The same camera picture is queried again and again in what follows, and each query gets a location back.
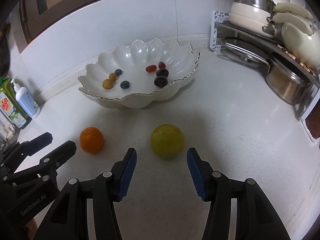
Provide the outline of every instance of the blueberry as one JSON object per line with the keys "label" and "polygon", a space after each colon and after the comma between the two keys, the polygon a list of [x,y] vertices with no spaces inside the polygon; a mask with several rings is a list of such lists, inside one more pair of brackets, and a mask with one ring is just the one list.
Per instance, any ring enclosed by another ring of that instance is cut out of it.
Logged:
{"label": "blueberry", "polygon": [[120,87],[122,89],[128,89],[130,87],[130,82],[125,80],[125,81],[122,81],[121,84],[120,84]]}
{"label": "blueberry", "polygon": [[115,71],[115,74],[116,74],[117,76],[120,76],[120,75],[122,74],[122,70],[121,70],[121,69],[117,69],[117,70]]}
{"label": "blueberry", "polygon": [[168,80],[167,80],[167,78],[165,76],[157,76],[155,78],[154,84],[157,87],[163,88],[168,84]]}
{"label": "blueberry", "polygon": [[169,71],[167,71],[165,68],[159,69],[156,73],[156,76],[165,76],[168,77],[169,76]]}

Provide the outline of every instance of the scalloped bowl rim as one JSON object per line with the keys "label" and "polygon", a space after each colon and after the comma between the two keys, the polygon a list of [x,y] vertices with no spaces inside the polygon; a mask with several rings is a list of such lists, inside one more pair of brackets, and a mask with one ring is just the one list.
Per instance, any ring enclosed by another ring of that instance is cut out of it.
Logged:
{"label": "scalloped bowl rim", "polygon": [[[96,64],[96,63],[99,62],[100,56],[101,56],[102,54],[105,54],[105,53],[114,53],[114,51],[116,50],[117,47],[124,46],[124,47],[126,47],[126,48],[129,48],[129,47],[130,47],[132,44],[134,44],[136,41],[141,41],[141,42],[143,42],[144,44],[148,44],[148,43],[151,43],[153,40],[160,40],[162,43],[166,43],[166,42],[163,42],[163,41],[162,41],[161,39],[159,39],[159,38],[154,38],[154,39],[152,39],[152,40],[149,41],[149,42],[144,42],[144,41],[142,41],[142,40],[135,40],[133,43],[129,44],[128,46],[125,46],[125,45],[118,45],[118,46],[116,46],[116,47],[113,49],[112,52],[102,52],[102,53],[100,53],[99,56],[98,56],[98,60],[97,60],[95,63],[93,63],[93,64]],[[183,46],[181,46],[181,45],[179,44],[179,41],[178,41],[177,39],[172,39],[172,40],[177,41],[177,42],[178,42],[178,45],[179,45],[180,47],[183,47]],[[193,52],[192,52],[193,48],[192,48],[192,45],[191,45],[191,44],[186,44],[186,45],[184,45],[184,46],[188,46],[188,45],[191,46],[191,54],[193,54]],[[197,57],[196,62],[194,63],[194,64],[196,65],[196,67],[191,71],[191,73],[190,73],[189,75],[187,75],[187,76],[185,76],[185,77],[183,77],[183,78],[181,78],[181,79],[176,79],[176,80],[170,82],[169,84],[167,84],[166,86],[164,86],[163,88],[161,88],[160,90],[153,91],[153,92],[151,92],[151,93],[149,93],[149,94],[146,94],[146,93],[132,93],[132,94],[129,94],[129,95],[124,96],[123,98],[113,98],[113,99],[111,99],[111,98],[104,98],[104,97],[99,97],[99,96],[94,96],[94,95],[87,94],[86,92],[82,91],[81,88],[78,88],[78,90],[79,90],[81,93],[83,93],[84,95],[87,95],[87,96],[89,96],[89,97],[94,97],[94,98],[99,98],[99,99],[105,99],[105,100],[108,100],[108,101],[122,101],[122,100],[124,100],[125,98],[130,97],[130,96],[134,96],[134,95],[151,96],[151,95],[153,95],[153,94],[155,94],[155,93],[158,93],[158,92],[160,92],[160,91],[163,91],[165,88],[169,87],[171,84],[173,84],[173,83],[175,83],[175,82],[177,82],[177,81],[183,81],[185,78],[188,78],[189,76],[191,76],[191,75],[195,72],[195,70],[198,68],[198,65],[199,65],[199,64],[197,64],[197,63],[198,63],[199,58],[200,58],[200,52],[197,52],[197,53],[198,53],[198,57]],[[87,76],[87,75],[88,75],[87,65],[85,66],[85,75],[84,75],[84,76]],[[84,88],[85,86],[84,86],[84,85],[82,84],[82,82],[79,80],[80,77],[81,77],[81,76],[78,77],[78,81],[80,82],[80,84],[81,84],[82,87]]]}

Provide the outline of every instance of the green bottle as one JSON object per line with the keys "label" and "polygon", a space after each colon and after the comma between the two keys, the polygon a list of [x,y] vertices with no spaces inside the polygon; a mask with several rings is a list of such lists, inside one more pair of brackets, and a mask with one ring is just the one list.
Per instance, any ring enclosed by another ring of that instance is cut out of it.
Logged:
{"label": "green bottle", "polygon": [[0,107],[2,112],[8,116],[16,127],[23,129],[32,119],[16,101],[16,92],[10,83],[11,80],[11,78],[3,80],[3,78],[0,77]]}

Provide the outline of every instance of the white tile wall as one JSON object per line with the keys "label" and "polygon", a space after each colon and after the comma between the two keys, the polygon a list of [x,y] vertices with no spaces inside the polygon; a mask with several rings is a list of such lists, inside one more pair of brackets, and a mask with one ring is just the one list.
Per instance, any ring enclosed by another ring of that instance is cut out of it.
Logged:
{"label": "white tile wall", "polygon": [[11,70],[31,92],[39,93],[71,70],[82,69],[82,62],[120,44],[178,35],[205,40],[210,36],[211,12],[217,9],[218,0],[101,0],[41,33],[17,56]]}
{"label": "white tile wall", "polygon": [[33,78],[28,72],[22,58],[20,57],[18,47],[13,37],[12,29],[10,30],[8,36],[8,47],[10,50],[10,68],[7,76],[15,77],[17,76],[17,81],[21,86],[26,87],[30,93],[34,93],[38,90]]}
{"label": "white tile wall", "polygon": [[177,35],[176,19],[175,0],[101,0],[49,27],[21,57],[40,88],[117,45]]}
{"label": "white tile wall", "polygon": [[176,0],[178,37],[184,34],[210,33],[211,13],[218,0]]}

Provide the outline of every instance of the dark purple grape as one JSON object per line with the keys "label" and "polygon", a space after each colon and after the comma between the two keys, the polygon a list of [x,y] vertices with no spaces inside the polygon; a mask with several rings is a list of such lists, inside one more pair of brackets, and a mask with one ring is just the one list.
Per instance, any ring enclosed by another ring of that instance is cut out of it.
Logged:
{"label": "dark purple grape", "polygon": [[156,76],[165,76],[168,77],[169,76],[169,71],[166,70],[165,68],[159,69],[156,73]]}
{"label": "dark purple grape", "polygon": [[164,62],[159,62],[159,68],[165,68],[165,63]]}
{"label": "dark purple grape", "polygon": [[163,88],[168,84],[168,79],[165,76],[158,76],[155,78],[154,84],[157,87]]}

